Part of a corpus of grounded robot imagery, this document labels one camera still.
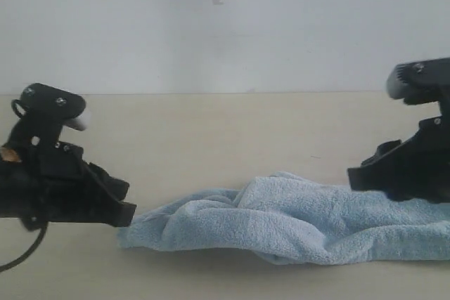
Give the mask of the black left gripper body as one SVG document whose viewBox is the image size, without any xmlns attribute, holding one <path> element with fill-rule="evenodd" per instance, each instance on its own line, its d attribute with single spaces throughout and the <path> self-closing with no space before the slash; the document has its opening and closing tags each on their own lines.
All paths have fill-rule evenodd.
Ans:
<svg viewBox="0 0 450 300">
<path fill-rule="evenodd" d="M 26 225 L 104 224 L 104 170 L 82 155 L 77 146 L 43 154 L 33 145 L 2 145 L 1 218 L 20 219 Z"/>
</svg>

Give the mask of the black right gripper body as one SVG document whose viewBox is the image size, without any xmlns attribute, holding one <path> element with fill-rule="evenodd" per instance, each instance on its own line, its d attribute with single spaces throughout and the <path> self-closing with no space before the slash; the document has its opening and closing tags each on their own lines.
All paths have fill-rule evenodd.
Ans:
<svg viewBox="0 0 450 300">
<path fill-rule="evenodd" d="M 397 148 L 408 156 L 405 192 L 383 192 L 392 201 L 449 201 L 449 124 L 441 117 L 419 121 L 414 135 Z"/>
</svg>

